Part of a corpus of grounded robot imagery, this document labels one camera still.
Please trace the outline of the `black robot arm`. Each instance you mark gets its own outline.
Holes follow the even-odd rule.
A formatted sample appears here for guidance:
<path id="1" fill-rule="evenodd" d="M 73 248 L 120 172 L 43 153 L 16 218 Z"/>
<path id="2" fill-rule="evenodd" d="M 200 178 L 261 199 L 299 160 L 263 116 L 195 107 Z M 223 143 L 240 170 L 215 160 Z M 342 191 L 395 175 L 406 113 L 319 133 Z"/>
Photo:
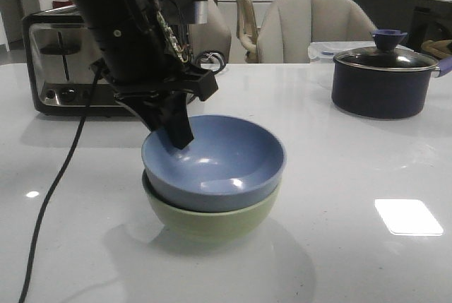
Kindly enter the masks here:
<path id="1" fill-rule="evenodd" d="M 105 78 L 121 106 L 150 131 L 162 128 L 172 145 L 185 148 L 194 135 L 186 96 L 207 100 L 215 75 L 184 57 L 158 0 L 72 0 L 98 45 Z"/>

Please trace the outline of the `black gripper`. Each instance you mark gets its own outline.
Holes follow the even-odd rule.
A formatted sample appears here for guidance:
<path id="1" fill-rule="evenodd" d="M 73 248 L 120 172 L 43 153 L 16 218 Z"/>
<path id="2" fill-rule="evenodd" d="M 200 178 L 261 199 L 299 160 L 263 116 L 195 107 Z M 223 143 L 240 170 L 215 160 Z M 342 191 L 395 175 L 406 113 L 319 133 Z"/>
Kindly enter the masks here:
<path id="1" fill-rule="evenodd" d="M 151 131 L 164 129 L 178 149 L 192 140 L 186 94 L 205 101 L 218 90 L 215 74 L 174 57 L 104 57 L 90 65 L 114 99 Z"/>

